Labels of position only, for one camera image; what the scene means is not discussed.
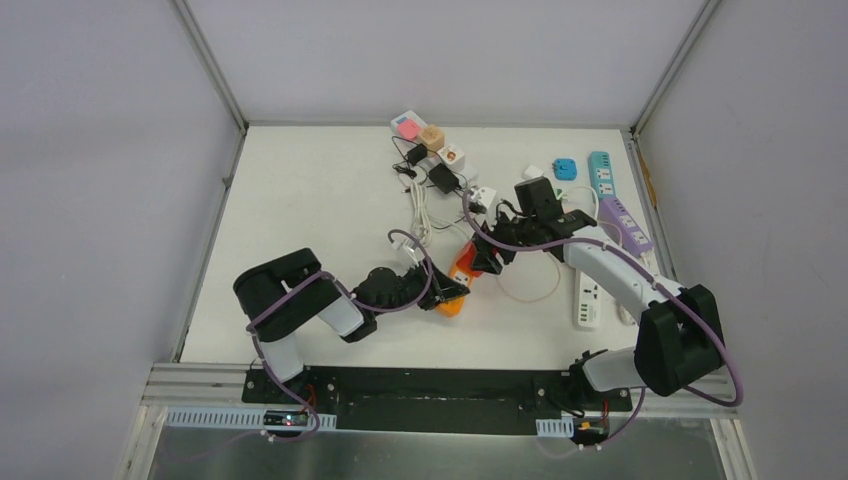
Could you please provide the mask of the red cube plug adapter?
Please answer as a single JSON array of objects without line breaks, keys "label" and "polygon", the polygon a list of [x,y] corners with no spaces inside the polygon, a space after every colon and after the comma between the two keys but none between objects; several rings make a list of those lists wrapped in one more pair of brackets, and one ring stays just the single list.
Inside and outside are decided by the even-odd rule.
[{"label": "red cube plug adapter", "polygon": [[477,250],[474,242],[468,241],[458,252],[455,259],[455,266],[473,278],[479,278],[483,274],[482,270],[478,270],[473,267],[476,253]]}]

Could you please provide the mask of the orange power strip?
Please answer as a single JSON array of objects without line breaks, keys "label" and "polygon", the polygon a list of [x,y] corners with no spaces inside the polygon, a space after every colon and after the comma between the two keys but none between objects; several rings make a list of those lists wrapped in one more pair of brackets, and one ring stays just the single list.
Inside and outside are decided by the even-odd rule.
[{"label": "orange power strip", "polygon": [[476,247],[468,242],[455,256],[448,272],[451,282],[444,293],[445,301],[436,307],[436,311],[446,318],[457,316],[464,305],[464,298],[470,293],[473,282],[482,275],[472,268]]}]

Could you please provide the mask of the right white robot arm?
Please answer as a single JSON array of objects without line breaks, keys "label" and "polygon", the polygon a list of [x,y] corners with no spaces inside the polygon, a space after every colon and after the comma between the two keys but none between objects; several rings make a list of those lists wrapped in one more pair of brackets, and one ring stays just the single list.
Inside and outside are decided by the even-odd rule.
[{"label": "right white robot arm", "polygon": [[722,367],[735,371],[709,289],[685,287],[649,271],[586,212],[564,210],[544,177],[516,185],[520,209],[513,214],[499,211],[500,201],[483,193],[473,187],[462,197],[483,271],[498,274],[517,253],[543,251],[594,280],[636,322],[634,346],[585,352],[568,368],[567,402],[590,410],[608,392],[631,388],[662,397],[685,390],[719,401],[694,386]]}]

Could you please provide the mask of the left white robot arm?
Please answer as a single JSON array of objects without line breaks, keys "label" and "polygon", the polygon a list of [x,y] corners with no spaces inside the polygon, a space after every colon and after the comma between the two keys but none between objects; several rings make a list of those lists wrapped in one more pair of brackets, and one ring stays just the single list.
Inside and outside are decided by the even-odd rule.
[{"label": "left white robot arm", "polygon": [[297,402],[305,390],[305,365],[295,332],[317,318],[347,343],[377,330],[377,317],[409,308],[431,311],[470,293],[425,258],[410,255],[401,273],[372,269],[348,290],[303,248],[239,275],[233,291],[249,323],[246,331],[271,373],[266,389],[281,404]]}]

